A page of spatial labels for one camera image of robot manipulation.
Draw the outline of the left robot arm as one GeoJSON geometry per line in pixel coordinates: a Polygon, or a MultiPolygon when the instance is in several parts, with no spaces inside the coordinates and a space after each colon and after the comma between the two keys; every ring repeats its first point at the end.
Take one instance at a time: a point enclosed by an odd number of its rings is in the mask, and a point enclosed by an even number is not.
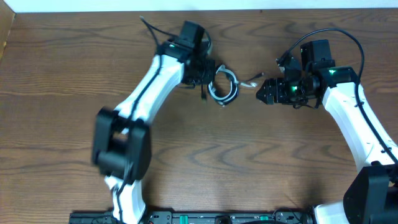
{"type": "Polygon", "coordinates": [[[111,191],[113,223],[139,223],[145,214],[141,181],[152,157],[150,126],[167,96],[181,83],[205,86],[215,76],[211,38],[201,25],[185,21],[168,37],[154,39],[152,63],[133,92],[96,115],[91,161],[111,191]]]}

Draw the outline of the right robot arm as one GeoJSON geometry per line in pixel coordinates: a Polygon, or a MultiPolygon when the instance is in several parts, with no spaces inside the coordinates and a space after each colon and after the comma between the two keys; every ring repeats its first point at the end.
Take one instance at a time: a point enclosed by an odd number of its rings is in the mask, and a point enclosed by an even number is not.
{"type": "Polygon", "coordinates": [[[313,208],[304,223],[397,223],[397,144],[372,111],[357,74],[337,67],[327,40],[301,45],[301,60],[277,61],[282,78],[264,82],[256,93],[267,105],[294,108],[310,100],[336,121],[353,155],[358,174],[341,201],[313,208]]]}

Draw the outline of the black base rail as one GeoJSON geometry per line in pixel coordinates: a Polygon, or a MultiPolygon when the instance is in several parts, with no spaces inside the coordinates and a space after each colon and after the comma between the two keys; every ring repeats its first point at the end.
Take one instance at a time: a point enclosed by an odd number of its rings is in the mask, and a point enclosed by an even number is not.
{"type": "MultiPolygon", "coordinates": [[[[153,211],[145,214],[139,224],[220,224],[220,223],[303,223],[314,224],[316,221],[308,213],[277,210],[270,213],[177,213],[153,211]]],[[[69,216],[69,224],[117,224],[111,212],[82,213],[69,216]]]]}

